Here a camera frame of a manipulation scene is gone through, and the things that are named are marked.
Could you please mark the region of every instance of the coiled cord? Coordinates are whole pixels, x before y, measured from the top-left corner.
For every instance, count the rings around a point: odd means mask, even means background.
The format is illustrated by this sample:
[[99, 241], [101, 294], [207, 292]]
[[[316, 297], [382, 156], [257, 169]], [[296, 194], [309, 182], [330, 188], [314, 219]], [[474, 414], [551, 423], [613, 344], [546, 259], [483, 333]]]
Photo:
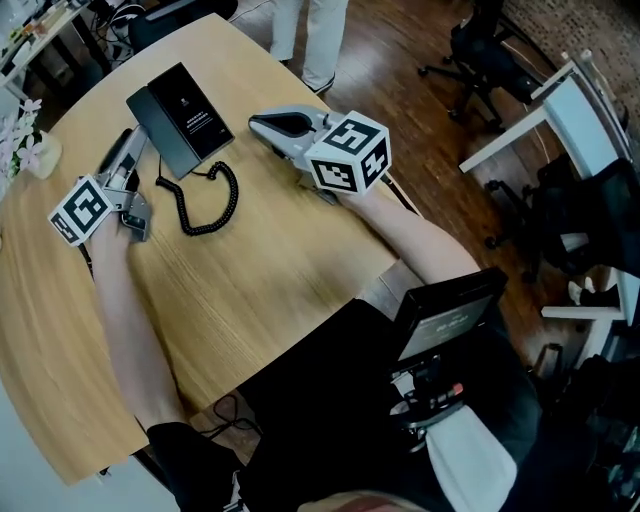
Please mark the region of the coiled cord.
[[178, 216], [180, 217], [180, 226], [182, 227], [182, 231], [189, 236], [200, 236], [206, 235], [207, 233], [213, 233], [222, 228], [225, 224], [227, 224], [231, 220], [231, 216], [236, 209], [238, 204], [238, 180], [236, 179], [235, 174], [231, 168], [225, 164], [224, 162], [216, 162], [211, 166], [208, 173], [203, 172], [194, 172], [192, 174], [196, 174], [197, 176], [205, 176], [209, 180], [215, 180], [217, 178], [218, 173], [221, 172], [227, 178], [229, 182], [229, 204], [225, 209], [222, 216], [215, 222], [211, 224], [206, 224], [204, 226], [191, 227], [189, 223], [189, 214], [187, 213], [187, 205], [184, 199], [184, 193], [179, 185], [169, 181], [162, 176], [162, 158], [158, 162], [158, 179], [156, 179], [156, 185], [159, 187], [165, 188], [173, 193], [176, 197], [176, 207], [178, 209]]

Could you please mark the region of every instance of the office chair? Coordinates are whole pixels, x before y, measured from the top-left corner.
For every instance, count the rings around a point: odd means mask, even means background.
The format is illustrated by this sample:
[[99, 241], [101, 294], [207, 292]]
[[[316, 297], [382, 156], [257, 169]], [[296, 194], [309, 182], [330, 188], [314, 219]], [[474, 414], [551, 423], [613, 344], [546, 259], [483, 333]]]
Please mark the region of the office chair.
[[176, 0], [161, 2], [129, 23], [129, 40], [139, 53], [179, 28], [209, 14], [228, 20], [238, 8], [238, 0]]
[[505, 29], [495, 35], [503, 3], [503, 0], [476, 0], [471, 19], [451, 31], [452, 54], [445, 57], [443, 63], [454, 63], [458, 73], [429, 65], [418, 69], [420, 76], [433, 72], [464, 84], [462, 95], [449, 110], [451, 119], [460, 118], [471, 95], [476, 93], [494, 116], [487, 121], [488, 127], [500, 133], [504, 131], [502, 118], [491, 101], [491, 91], [502, 87], [518, 101], [529, 105], [531, 93], [542, 85], [500, 44], [514, 35], [513, 32]]
[[[519, 221], [506, 233], [488, 237], [489, 249], [512, 238], [519, 242], [532, 258], [531, 270], [522, 275], [530, 283], [537, 278], [541, 256], [569, 275], [602, 264], [640, 277], [640, 183], [629, 161], [616, 160], [577, 181], [565, 154], [540, 169], [538, 179], [540, 186], [525, 187], [522, 199], [503, 181], [486, 184], [490, 192], [505, 192]], [[569, 234], [579, 234], [586, 243], [565, 248], [562, 235]]]

